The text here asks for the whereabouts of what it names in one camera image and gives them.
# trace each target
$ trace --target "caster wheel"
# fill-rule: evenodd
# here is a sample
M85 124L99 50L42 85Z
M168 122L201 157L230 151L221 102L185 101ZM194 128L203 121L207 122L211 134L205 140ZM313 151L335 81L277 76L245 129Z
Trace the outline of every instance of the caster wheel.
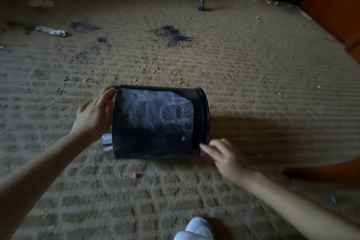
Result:
M200 2L198 8L200 11L203 11L204 10L204 2Z

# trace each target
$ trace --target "left hand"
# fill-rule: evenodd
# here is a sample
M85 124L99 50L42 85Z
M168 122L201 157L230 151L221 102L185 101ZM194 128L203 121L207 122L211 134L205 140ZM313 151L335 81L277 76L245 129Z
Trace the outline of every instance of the left hand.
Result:
M113 86L107 86L93 102L86 102L80 106L70 134L78 134L91 143L100 139L111 126L114 109L112 97L115 93Z

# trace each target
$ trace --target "black object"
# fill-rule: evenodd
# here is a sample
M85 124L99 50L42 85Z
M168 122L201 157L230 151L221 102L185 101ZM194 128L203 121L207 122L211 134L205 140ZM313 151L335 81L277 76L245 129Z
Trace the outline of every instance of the black object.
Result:
M118 87L112 123L116 159L199 156L209 131L209 106L201 88Z

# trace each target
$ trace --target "forearm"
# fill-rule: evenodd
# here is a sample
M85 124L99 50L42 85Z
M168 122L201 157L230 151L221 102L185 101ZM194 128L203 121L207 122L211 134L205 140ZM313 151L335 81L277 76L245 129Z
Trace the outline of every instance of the forearm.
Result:
M87 146L86 139L67 135L0 181L0 235L4 239L11 238L39 198Z
M315 203L280 187L260 173L245 189L274 208L310 240L360 239L360 229Z

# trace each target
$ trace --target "beige carpet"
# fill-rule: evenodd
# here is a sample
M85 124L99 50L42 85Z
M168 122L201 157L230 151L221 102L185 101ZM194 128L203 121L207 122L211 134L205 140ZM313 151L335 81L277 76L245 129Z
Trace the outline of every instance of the beige carpet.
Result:
M52 1L38 9L30 0L0 0L1 176L68 133L79 104L107 84L202 87L212 137L230 138L255 169L360 224L358 190L279 173L360 156L360 67L314 21L264 0L206 0L205 12L199 0ZM86 20L101 29L70 27ZM32 24L72 36L31 31ZM191 42L168 46L153 33L166 25ZM97 143L14 239L172 239L196 215L221 221L212 220L218 239L301 238L212 167L107 161Z

